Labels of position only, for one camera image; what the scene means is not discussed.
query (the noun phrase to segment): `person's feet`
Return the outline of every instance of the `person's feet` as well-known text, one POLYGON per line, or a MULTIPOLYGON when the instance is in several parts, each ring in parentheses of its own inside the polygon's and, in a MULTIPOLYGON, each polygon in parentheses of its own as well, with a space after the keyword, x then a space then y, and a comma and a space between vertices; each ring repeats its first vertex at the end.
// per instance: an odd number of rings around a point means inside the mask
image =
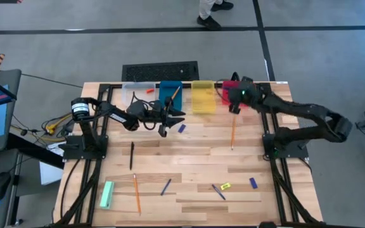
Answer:
POLYGON ((222 4, 214 4, 211 8, 211 11, 215 12, 218 10, 231 10, 233 6, 234 6, 233 3, 223 1, 222 4))
POLYGON ((208 16, 207 19, 203 20, 200 16, 196 19, 196 22, 200 25, 205 26, 209 30, 220 30, 221 25, 217 23, 211 16, 208 16))

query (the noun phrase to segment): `green eraser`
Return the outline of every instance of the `green eraser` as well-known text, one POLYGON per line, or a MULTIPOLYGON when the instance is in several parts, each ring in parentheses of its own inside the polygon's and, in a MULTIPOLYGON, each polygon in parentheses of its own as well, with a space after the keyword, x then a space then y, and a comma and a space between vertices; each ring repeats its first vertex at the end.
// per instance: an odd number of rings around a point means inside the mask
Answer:
POLYGON ((104 191, 102 192, 101 203, 99 207, 102 209, 109 209, 111 207, 112 192, 115 187, 115 183, 112 181, 106 181, 104 191))

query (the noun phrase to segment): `yellow cable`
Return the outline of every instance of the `yellow cable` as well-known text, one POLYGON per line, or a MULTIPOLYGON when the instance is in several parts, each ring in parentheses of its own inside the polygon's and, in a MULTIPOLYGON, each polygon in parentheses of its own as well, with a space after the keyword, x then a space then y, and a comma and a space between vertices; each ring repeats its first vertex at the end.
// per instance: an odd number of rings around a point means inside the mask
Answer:
POLYGON ((65 119, 67 119, 68 117, 71 117, 72 116, 72 114, 70 113, 70 114, 68 114, 67 116, 65 116, 65 117, 63 117, 63 118, 61 118, 61 119, 59 119, 56 123, 52 123, 52 124, 50 124, 50 125, 47 125, 46 126, 46 132, 50 135, 50 136, 52 136, 53 134, 54 134, 54 132, 55 132, 55 130, 56 130, 56 128, 57 128, 57 126, 59 125, 59 124, 61 124, 65 119))
MULTIPOLYGON (((18 128, 18 127, 15 127, 15 126, 11 126, 12 128, 14 128, 15 130, 19 130, 19 131, 22 131, 22 129, 18 128)), ((43 140, 46 140, 46 141, 51 141, 51 142, 63 142, 65 141, 65 138, 63 137, 62 139, 50 139, 50 138, 47 138, 47 137, 37 137, 33 134, 31 134, 31 136, 35 137, 36 139, 40 138, 40 139, 43 139, 43 140)))

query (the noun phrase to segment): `yellow eraser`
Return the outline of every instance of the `yellow eraser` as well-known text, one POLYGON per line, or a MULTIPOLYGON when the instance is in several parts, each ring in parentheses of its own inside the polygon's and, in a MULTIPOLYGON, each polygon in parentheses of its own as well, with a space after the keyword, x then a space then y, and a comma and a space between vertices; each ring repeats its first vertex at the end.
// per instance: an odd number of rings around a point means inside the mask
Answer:
POLYGON ((225 190, 225 189, 228 189, 230 187, 231 187, 230 183, 225 183, 225 184, 221 185, 221 190, 225 190))

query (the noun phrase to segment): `gray floor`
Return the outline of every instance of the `gray floor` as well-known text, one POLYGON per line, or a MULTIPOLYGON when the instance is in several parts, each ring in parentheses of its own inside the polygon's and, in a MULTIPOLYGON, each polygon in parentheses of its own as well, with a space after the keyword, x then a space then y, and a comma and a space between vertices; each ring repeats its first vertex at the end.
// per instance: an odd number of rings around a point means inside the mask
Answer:
MULTIPOLYGON (((213 16, 223 26, 255 26, 252 1, 213 16)), ((364 0, 263 0, 265 26, 365 25, 364 0)), ((0 4, 0 30, 197 27, 197 0, 24 0, 0 4)), ((293 99, 318 103, 362 120, 365 110, 365 31, 267 32, 276 80, 293 99)), ((82 85, 119 81, 122 65, 198 61, 201 79, 233 71, 267 80, 258 32, 0 35, 2 69, 82 85)), ((80 89, 23 77, 15 115, 29 127, 69 111, 80 89)), ((365 137, 354 129, 343 144, 308 145, 325 222, 365 227, 365 137)), ((21 199, 21 227, 50 220, 52 191, 21 199), (46 207, 30 210, 36 201, 46 207)))

